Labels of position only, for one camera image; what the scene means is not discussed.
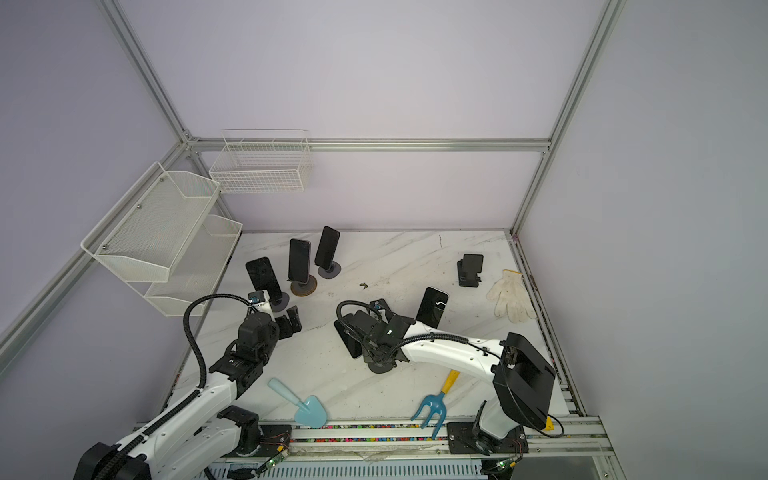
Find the phone from stand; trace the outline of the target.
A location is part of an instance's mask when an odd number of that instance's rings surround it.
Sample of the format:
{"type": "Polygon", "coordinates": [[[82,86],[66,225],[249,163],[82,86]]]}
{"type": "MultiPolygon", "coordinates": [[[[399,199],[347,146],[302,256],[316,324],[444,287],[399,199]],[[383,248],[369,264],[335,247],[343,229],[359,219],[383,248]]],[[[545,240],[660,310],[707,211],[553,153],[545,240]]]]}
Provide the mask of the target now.
{"type": "Polygon", "coordinates": [[[363,349],[353,333],[347,329],[341,320],[334,321],[333,325],[350,356],[353,359],[359,358],[363,353],[363,349]]]}
{"type": "Polygon", "coordinates": [[[415,319],[428,327],[437,329],[449,301],[449,295],[433,287],[427,287],[420,302],[415,319]]]}

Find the dark round stand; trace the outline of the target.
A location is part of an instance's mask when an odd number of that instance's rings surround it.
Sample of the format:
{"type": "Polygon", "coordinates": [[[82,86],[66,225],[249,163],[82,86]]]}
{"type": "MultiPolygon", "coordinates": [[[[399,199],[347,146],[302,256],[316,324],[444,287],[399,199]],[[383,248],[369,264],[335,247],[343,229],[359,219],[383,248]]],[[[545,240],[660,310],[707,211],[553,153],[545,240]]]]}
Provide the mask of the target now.
{"type": "Polygon", "coordinates": [[[390,372],[396,367],[396,361],[393,359],[366,359],[365,364],[374,374],[384,374],[390,372]]]}

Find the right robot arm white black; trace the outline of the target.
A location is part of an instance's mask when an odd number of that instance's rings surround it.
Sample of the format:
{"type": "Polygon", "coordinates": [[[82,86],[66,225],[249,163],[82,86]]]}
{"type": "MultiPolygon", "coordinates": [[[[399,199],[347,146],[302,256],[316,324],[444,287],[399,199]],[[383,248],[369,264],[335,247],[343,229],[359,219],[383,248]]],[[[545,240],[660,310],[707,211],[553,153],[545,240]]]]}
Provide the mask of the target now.
{"type": "Polygon", "coordinates": [[[521,426],[542,433],[551,419],[556,371],[523,335],[480,339],[445,332],[392,311],[382,299],[344,300],[334,326],[350,355],[375,374],[400,363],[434,364],[492,386],[495,398],[480,414],[480,431],[500,439],[521,426]]]}

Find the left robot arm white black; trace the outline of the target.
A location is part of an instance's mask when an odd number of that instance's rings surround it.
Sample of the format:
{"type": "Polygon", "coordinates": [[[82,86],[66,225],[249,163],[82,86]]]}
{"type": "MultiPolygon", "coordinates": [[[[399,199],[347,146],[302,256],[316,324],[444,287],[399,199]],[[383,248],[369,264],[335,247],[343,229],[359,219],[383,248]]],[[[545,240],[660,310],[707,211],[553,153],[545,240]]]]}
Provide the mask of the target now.
{"type": "Polygon", "coordinates": [[[78,462],[76,479],[190,479],[217,459],[261,457],[259,476],[288,454],[292,427],[262,429],[259,415],[235,400],[263,374],[279,340],[302,330],[298,308],[283,316],[251,309],[238,338],[211,368],[205,385],[194,388],[150,423],[113,445],[97,443],[78,462]]]}

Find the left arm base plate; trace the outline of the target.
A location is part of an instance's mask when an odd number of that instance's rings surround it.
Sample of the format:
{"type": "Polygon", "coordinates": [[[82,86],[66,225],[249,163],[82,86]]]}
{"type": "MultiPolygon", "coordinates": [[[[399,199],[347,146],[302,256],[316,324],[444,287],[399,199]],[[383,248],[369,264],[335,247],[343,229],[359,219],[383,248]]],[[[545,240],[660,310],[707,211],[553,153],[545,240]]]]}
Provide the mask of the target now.
{"type": "Polygon", "coordinates": [[[272,457],[289,448],[293,427],[290,424],[262,424],[259,415],[238,406],[228,406],[216,414],[227,426],[235,426],[235,448],[228,456],[272,457]]]}

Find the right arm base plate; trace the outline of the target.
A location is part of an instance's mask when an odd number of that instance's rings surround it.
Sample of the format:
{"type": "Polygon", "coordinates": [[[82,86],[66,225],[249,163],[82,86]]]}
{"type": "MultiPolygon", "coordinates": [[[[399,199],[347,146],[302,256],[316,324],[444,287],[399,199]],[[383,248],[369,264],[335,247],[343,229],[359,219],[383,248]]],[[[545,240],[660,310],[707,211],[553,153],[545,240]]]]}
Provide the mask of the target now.
{"type": "Polygon", "coordinates": [[[450,453],[483,456],[527,454],[529,452],[528,440],[522,426],[515,425],[502,439],[497,439],[480,428],[480,419],[486,404],[487,401],[481,404],[472,422],[454,421],[446,425],[450,453]]]}

